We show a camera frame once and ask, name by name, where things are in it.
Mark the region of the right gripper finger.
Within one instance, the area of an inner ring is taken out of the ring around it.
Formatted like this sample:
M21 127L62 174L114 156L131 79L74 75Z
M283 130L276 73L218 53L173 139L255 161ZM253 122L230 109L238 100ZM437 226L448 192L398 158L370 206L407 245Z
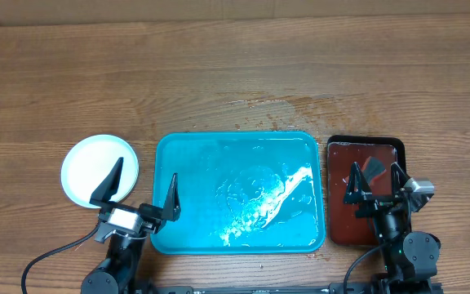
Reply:
M371 188L357 162L350 169L348 184L344 195L345 204L359 204L372 199Z
M398 194L404 188L406 182L410 179L401 166L394 162L390 166L392 194Z

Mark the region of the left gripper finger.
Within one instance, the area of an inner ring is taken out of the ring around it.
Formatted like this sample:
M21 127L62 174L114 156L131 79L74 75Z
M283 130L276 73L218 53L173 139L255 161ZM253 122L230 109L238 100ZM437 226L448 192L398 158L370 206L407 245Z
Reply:
M178 175L174 173L162 208L164 221L177 221L180 218L181 206L178 193Z
M118 192L123 162L123 157L115 162L109 174L91 194L90 204L101 208L114 208L117 206L117 203L112 201L111 197Z

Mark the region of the red and black sponge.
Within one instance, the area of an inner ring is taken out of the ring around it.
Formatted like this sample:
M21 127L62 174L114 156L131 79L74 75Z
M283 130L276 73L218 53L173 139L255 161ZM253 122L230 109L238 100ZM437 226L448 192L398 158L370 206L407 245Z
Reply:
M382 175L384 175L387 170L379 159L375 157L369 157L364 162L361 171L367 183L369 185L373 185L373 183L378 180Z

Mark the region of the light blue plate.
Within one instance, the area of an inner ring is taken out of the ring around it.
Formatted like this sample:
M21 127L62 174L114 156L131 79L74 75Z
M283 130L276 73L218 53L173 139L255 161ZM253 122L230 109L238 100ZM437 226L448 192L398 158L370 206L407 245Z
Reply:
M140 165L133 148L123 139L112 135L95 135L77 143L65 157L60 182L67 197L78 206L95 209L90 204L92 192L122 158L122 174L118 191L111 197L121 202L133 190Z

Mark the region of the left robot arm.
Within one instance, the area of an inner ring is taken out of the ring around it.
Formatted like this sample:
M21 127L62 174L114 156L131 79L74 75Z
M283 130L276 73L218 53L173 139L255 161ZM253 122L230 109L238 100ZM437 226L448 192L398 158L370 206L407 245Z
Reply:
M109 241L106 257L84 279L82 293L156 293L148 280L136 279L143 247L150 234L157 234L168 221L180 218L177 175L171 183L163 207L141 203L131 207L114 202L122 175L123 158L93 191L90 203L99 207L98 224L92 237L98 243Z

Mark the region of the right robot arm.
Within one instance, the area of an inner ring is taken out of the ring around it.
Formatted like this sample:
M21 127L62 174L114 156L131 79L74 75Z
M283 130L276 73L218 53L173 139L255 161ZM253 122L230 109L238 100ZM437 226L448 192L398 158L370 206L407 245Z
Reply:
M412 215L419 212L435 194L427 178L409 176L398 163L392 163L390 195L375 196L358 163L350 168L345 204L356 204L355 217L372 220L378 245L358 257L348 268L340 291L343 293L442 293L437 275L441 241L433 234L412 230ZM352 271L367 257L380 253L385 272L369 283L348 285Z

